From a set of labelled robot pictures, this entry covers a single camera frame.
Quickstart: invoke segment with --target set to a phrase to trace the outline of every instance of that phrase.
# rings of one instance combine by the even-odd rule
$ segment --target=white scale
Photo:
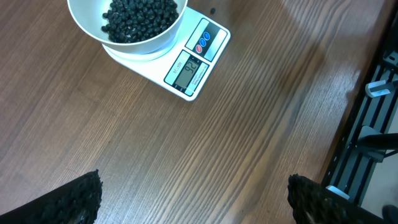
[[[134,55],[103,47],[115,61],[192,101],[230,38],[229,30],[187,7],[177,35],[155,52]]]

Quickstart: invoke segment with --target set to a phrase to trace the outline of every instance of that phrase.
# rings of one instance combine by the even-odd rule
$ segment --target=red button
[[[197,47],[196,47],[196,50],[200,54],[201,51],[202,51],[201,45],[198,44]]]

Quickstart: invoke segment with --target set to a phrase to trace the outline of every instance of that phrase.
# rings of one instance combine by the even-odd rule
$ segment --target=white bowl
[[[111,42],[108,39],[108,33],[101,30],[102,26],[108,24],[108,20],[104,19],[102,14],[108,11],[112,0],[68,0],[68,7],[75,22],[92,38],[119,52],[146,54],[161,48],[170,39],[173,39],[180,28],[188,0],[174,1],[177,3],[177,12],[179,13],[177,20],[163,33],[151,39],[132,44]]]

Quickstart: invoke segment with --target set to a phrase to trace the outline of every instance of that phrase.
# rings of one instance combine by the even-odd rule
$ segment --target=gray floor
[[[398,133],[398,110],[389,133]],[[381,209],[384,205],[398,207],[398,154],[376,165],[362,202],[362,208],[379,217],[382,217]]]

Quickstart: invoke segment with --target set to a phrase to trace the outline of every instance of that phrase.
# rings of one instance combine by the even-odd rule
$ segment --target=wooden table
[[[392,3],[191,0],[232,39],[188,103],[66,0],[1,1],[0,213],[99,169],[97,223],[292,223],[287,179],[324,175]]]

